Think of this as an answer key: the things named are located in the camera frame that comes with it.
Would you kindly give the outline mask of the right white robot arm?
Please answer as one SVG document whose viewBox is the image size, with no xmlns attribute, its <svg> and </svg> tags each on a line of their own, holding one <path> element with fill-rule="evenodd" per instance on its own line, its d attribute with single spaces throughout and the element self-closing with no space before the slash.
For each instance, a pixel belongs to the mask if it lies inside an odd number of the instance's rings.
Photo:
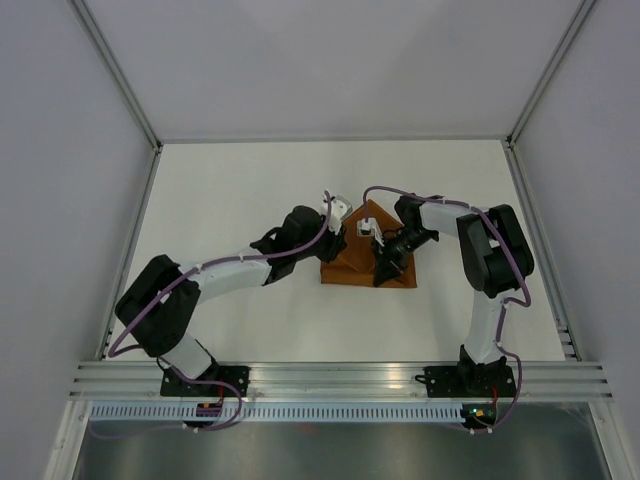
<svg viewBox="0 0 640 480">
<path fill-rule="evenodd" d="M 526 279 L 534 258 L 513 208 L 502 204 L 487 210 L 442 196 L 404 194 L 394 205 L 399 228 L 386 232 L 365 217 L 359 235 L 371 235 L 375 259 L 373 284 L 399 278 L 410 256 L 441 235 L 457 239 L 463 271 L 473 290 L 470 328 L 453 367 L 427 367 L 416 381 L 431 398 L 513 398 L 518 375 L 501 343 L 507 308 L 527 308 L 531 295 Z"/>
</svg>

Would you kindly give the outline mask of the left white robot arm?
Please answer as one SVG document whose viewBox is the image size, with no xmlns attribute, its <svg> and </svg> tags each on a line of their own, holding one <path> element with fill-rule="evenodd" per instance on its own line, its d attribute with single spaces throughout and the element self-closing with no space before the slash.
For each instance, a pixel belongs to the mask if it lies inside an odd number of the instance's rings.
<svg viewBox="0 0 640 480">
<path fill-rule="evenodd" d="M 149 357 L 178 370 L 195 395 L 209 395 L 218 384 L 218 364 L 188 333 L 196 308 L 237 290 L 278 282 L 309 258 L 335 260 L 346 248 L 344 220 L 351 212 L 348 202 L 334 196 L 318 210 L 294 207 L 280 226 L 236 254 L 187 264 L 165 254 L 153 257 L 116 303 L 124 331 L 108 356 L 128 352 L 121 343 L 131 335 Z"/>
</svg>

